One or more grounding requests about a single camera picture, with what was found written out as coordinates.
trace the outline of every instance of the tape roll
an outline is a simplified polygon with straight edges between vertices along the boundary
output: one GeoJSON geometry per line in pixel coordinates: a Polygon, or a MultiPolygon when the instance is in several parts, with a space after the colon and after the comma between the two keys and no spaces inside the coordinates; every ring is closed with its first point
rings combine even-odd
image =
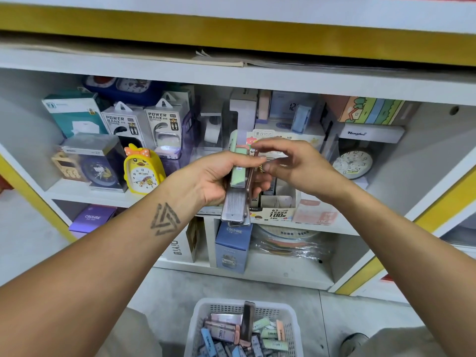
{"type": "Polygon", "coordinates": [[[221,120],[217,123],[216,118],[209,118],[205,129],[205,141],[216,144],[220,136],[221,120]]]}

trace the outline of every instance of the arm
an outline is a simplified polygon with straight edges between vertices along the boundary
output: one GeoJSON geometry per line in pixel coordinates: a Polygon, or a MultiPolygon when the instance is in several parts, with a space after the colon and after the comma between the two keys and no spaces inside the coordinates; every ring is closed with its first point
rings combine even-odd
{"type": "Polygon", "coordinates": [[[254,148],[289,156],[264,169],[346,217],[449,356],[474,353],[475,260],[387,208],[339,174],[309,143],[264,139],[254,148]]]}
{"type": "MultiPolygon", "coordinates": [[[[201,158],[2,286],[0,356],[95,355],[171,241],[201,207],[224,199],[222,178],[234,165],[256,167],[264,160],[231,152],[201,158]]],[[[255,194],[269,188],[271,177],[260,178],[255,194]]]]}

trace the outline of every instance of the yellow alarm clock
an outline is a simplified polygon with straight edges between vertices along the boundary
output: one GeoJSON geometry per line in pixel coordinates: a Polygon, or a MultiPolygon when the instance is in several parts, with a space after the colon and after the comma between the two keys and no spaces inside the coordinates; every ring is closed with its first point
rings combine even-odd
{"type": "Polygon", "coordinates": [[[165,179],[162,162],[156,153],[134,144],[125,147],[124,179],[130,191],[148,194],[165,179]]]}

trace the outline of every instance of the hand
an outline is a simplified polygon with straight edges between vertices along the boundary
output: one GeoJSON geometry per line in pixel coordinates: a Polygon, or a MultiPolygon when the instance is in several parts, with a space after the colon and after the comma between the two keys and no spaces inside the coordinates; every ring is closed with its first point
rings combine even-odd
{"type": "MultiPolygon", "coordinates": [[[[223,177],[234,166],[255,168],[265,161],[264,156],[258,157],[222,151],[204,156],[179,171],[182,172],[184,178],[195,180],[203,206],[211,206],[218,205],[225,199],[226,186],[223,177]]],[[[271,179],[269,174],[255,173],[253,198],[256,198],[262,190],[269,189],[271,179]]]]}
{"type": "Polygon", "coordinates": [[[257,141],[253,144],[253,148],[260,152],[285,153],[288,157],[265,163],[264,171],[325,203],[332,204],[335,198],[341,195],[343,186],[352,184],[306,141],[274,137],[257,141]]]}

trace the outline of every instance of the yellow panel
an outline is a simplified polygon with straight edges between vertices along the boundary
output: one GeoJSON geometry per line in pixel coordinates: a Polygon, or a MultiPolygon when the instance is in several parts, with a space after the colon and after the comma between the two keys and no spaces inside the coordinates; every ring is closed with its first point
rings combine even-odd
{"type": "MultiPolygon", "coordinates": [[[[460,213],[464,208],[476,200],[476,167],[467,172],[446,193],[423,212],[415,223],[433,233],[449,219],[460,213]]],[[[377,273],[384,270],[384,266],[377,257],[362,267],[337,291],[338,294],[349,295],[377,273]]]]}
{"type": "Polygon", "coordinates": [[[476,66],[476,35],[2,4],[0,29],[476,66]]]}
{"type": "Polygon", "coordinates": [[[0,155],[0,175],[9,182],[36,210],[45,217],[69,242],[76,238],[69,232],[68,225],[50,208],[50,206],[32,189],[15,169],[0,155]]]}

